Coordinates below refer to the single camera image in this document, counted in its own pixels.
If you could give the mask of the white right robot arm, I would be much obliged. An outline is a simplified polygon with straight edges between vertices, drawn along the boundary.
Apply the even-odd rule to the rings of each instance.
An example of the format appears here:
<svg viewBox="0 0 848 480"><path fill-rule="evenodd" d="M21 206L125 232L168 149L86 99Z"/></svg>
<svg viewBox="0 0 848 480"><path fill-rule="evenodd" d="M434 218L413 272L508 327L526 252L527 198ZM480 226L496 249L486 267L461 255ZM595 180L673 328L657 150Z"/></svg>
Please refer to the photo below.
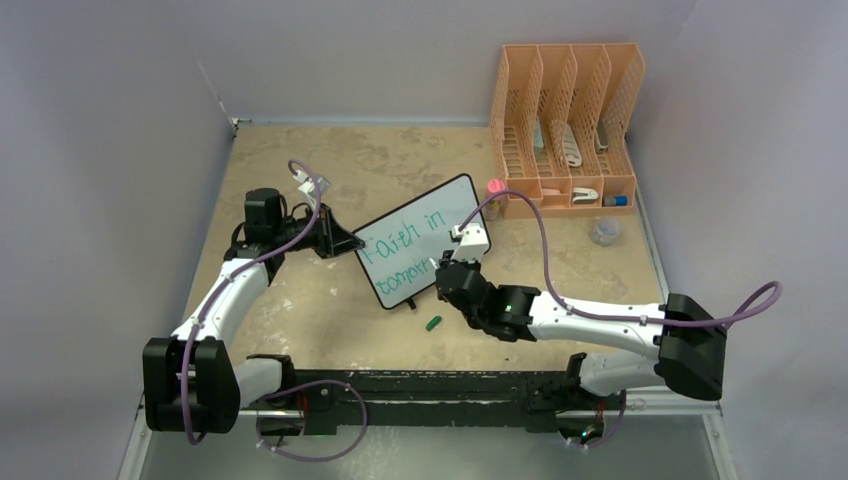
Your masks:
<svg viewBox="0 0 848 480"><path fill-rule="evenodd" d="M687 295L644 305L557 301L533 287L496 286L479 264L455 260L437 262L435 286L438 298L471 328L501 341L573 340L614 348L609 355L570 357L561 392L573 406L648 386L696 400L722 397L727 330L713 325Z"/></svg>

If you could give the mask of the green marker cap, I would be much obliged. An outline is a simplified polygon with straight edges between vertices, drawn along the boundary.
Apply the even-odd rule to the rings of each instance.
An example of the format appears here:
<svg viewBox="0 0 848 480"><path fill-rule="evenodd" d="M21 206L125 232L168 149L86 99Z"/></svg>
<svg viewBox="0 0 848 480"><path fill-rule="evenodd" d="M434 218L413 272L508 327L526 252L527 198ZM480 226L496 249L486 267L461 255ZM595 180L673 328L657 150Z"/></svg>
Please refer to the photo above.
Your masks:
<svg viewBox="0 0 848 480"><path fill-rule="evenodd" d="M426 329L427 331L431 331L431 330L433 330L433 329L434 329L434 328L435 328L435 327L436 327L436 326L437 326L437 325L438 325L441 321L442 321L442 317L441 317L441 316L435 316L435 317L433 317L433 318L432 318L432 319L431 319L431 320L430 320L430 321L426 324L425 329Z"/></svg>

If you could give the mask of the white whiteboard black frame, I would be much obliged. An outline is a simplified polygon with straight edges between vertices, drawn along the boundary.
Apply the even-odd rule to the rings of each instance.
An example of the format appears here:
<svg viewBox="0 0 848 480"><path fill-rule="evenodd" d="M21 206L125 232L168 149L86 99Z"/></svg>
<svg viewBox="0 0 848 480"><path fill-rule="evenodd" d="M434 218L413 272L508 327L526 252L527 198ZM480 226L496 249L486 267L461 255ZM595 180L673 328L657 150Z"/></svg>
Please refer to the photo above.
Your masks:
<svg viewBox="0 0 848 480"><path fill-rule="evenodd" d="M386 310L435 283L434 263L453 250L453 226L486 222L472 177L463 173L412 198L354 231L365 241L356 252L368 282Z"/></svg>

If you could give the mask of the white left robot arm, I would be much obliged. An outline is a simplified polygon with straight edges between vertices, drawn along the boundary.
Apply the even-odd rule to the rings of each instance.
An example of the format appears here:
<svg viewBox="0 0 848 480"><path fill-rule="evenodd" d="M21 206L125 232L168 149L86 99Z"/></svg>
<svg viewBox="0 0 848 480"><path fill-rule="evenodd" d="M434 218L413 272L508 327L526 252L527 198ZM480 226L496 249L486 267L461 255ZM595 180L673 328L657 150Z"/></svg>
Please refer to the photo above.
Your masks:
<svg viewBox="0 0 848 480"><path fill-rule="evenodd" d="M296 218L273 188L247 192L244 210L202 303L170 336L152 338L143 349L145 417L154 431L189 432L199 441L229 432L238 412L260 399L275 409L292 405L298 382L289 356L254 354L234 366L228 347L286 254L309 249L329 259L365 245L329 206L310 207Z"/></svg>

